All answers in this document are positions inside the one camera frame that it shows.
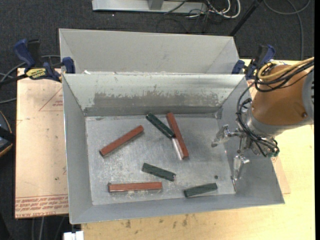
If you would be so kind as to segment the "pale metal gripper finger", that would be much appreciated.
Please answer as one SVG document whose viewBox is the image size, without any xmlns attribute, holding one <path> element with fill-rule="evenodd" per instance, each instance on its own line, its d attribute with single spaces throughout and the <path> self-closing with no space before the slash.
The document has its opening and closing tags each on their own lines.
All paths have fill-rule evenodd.
<svg viewBox="0 0 320 240">
<path fill-rule="evenodd" d="M 231 136 L 231 132 L 229 130 L 229 125 L 223 125 L 220 130 L 215 135 L 215 138 L 211 142 L 211 147 L 214 148 L 219 144 L 222 144 L 227 141 L 227 138 Z"/>
<path fill-rule="evenodd" d="M 234 191 L 237 191 L 237 181 L 241 178 L 244 165 L 250 163 L 250 160 L 242 154 L 238 154 L 233 158 L 231 181 Z"/>
</svg>

